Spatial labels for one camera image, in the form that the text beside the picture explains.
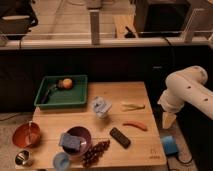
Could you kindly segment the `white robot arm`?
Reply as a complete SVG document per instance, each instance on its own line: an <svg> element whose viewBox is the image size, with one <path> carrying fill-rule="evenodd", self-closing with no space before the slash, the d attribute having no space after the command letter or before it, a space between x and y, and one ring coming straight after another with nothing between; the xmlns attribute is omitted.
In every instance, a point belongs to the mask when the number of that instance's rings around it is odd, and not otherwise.
<svg viewBox="0 0 213 171"><path fill-rule="evenodd" d="M168 129L176 120L176 114L190 103L213 120L213 91L205 87L208 74L200 66L191 66L173 72L166 77L166 89L158 104L164 110L162 127Z"/></svg>

